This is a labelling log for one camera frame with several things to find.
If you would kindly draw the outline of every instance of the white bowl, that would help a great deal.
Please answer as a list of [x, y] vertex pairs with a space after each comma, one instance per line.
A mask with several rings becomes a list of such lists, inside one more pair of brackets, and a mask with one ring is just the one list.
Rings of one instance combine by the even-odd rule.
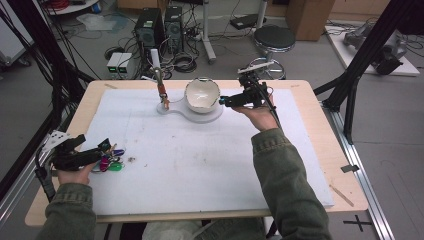
[[211, 79], [196, 78], [187, 84], [184, 95], [191, 110], [208, 113], [218, 107], [221, 92]]

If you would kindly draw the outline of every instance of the desk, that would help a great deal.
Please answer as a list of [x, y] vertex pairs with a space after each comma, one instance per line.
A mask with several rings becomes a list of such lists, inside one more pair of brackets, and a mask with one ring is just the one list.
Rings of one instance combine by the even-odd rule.
[[[167, 89], [183, 89], [188, 81], [166, 81]], [[220, 88], [242, 90], [236, 80], [216, 81]], [[328, 212], [364, 211], [368, 208], [367, 200], [353, 173], [343, 173], [341, 167], [348, 164], [346, 157], [315, 97], [306, 81], [266, 81], [274, 89], [290, 89], [306, 130], [320, 161], [325, 178], [330, 185], [335, 205]], [[97, 111], [103, 92], [106, 89], [154, 89], [156, 84], [148, 81], [96, 81], [92, 82], [78, 107], [68, 128], [68, 133], [77, 136], [86, 133], [91, 119]], [[44, 209], [48, 202], [42, 191], [38, 192], [28, 211], [25, 222], [29, 226], [40, 226], [45, 221]], [[225, 211], [196, 212], [183, 214], [148, 214], [130, 216], [99, 216], [98, 222], [132, 222], [160, 221], [178, 219], [206, 219], [224, 217], [262, 217], [269, 216], [269, 211]]]

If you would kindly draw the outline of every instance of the black stool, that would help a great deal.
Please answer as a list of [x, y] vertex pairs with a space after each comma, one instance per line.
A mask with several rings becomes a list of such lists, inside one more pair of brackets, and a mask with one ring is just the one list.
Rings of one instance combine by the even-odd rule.
[[255, 44], [265, 52], [266, 56], [257, 58], [250, 62], [252, 67], [256, 64], [272, 62], [273, 64], [256, 70], [259, 77], [267, 77], [270, 79], [286, 79], [286, 71], [284, 67], [276, 60], [272, 59], [275, 52], [290, 51], [296, 42], [294, 34], [287, 28], [278, 26], [263, 26], [253, 34]]

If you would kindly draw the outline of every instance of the jacket sleeve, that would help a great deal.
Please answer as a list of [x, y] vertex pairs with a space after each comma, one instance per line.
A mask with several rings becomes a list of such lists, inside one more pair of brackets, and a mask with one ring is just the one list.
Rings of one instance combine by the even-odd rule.
[[296, 148], [281, 129], [252, 137], [253, 161], [269, 209], [284, 240], [331, 239], [328, 216], [306, 180]]
[[94, 239], [96, 215], [90, 186], [63, 184], [46, 208], [47, 220], [36, 239]]

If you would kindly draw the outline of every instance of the floor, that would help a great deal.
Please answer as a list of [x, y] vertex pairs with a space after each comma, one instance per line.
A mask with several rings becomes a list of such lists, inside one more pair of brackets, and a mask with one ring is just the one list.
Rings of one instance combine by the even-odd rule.
[[[83, 26], [75, 26], [78, 14], [70, 14], [62, 19], [66, 28], [78, 31], [71, 37], [71, 42], [101, 79], [109, 78], [104, 52], [109, 47], [122, 44], [124, 38], [131, 37], [130, 31], [133, 29], [133, 23], [128, 18], [112, 14], [115, 5], [111, 2], [104, 5], [102, 14], [109, 20], [117, 21], [112, 31], [83, 31]], [[225, 2], [217, 1], [216, 4], [220, 9], [233, 9], [237, 1]], [[257, 11], [255, 7], [252, 5], [250, 12], [246, 10], [246, 13]], [[237, 9], [235, 12], [241, 14], [241, 10]], [[212, 9], [211, 16], [222, 17], [211, 18], [211, 35], [224, 31], [229, 15], [230, 12], [222, 16], [216, 8]], [[281, 18], [270, 17], [268, 21], [270, 24], [285, 26]], [[226, 34], [243, 35], [245, 32], [228, 26]], [[236, 79], [236, 70], [259, 56], [250, 36], [219, 38], [212, 41], [212, 45], [217, 55], [215, 64], [208, 64], [203, 46], [199, 43], [197, 69], [192, 73], [174, 72], [172, 79], [199, 76]], [[416, 51], [424, 55], [423, 49]], [[422, 72], [422, 56], [408, 52], [406, 57]], [[317, 42], [299, 41], [290, 52], [275, 54], [275, 59], [286, 68], [287, 79], [307, 80], [313, 88], [333, 80], [344, 71], [327, 36], [321, 36]], [[77, 61], [82, 71], [92, 74], [81, 59]], [[0, 76], [0, 95], [3, 98], [0, 102], [0, 176], [3, 178], [49, 113], [51, 89], [34, 64], [30, 67], [15, 64], [0, 73]], [[353, 121], [354, 145], [393, 235], [398, 239], [424, 239], [423, 90], [423, 74], [417, 77], [364, 74], [358, 85]], [[326, 99], [330, 92], [319, 95], [318, 100]], [[24, 219], [38, 187], [38, 182], [34, 180], [1, 227], [0, 239], [35, 237], [40, 229], [26, 226]], [[367, 212], [332, 213], [329, 216], [334, 239], [378, 239], [373, 226], [369, 225], [371, 220]], [[361, 224], [352, 223], [358, 219]], [[112, 227], [109, 239], [118, 238], [119, 228], [119, 224]], [[99, 224], [96, 239], [103, 239], [105, 231], [106, 225]]]

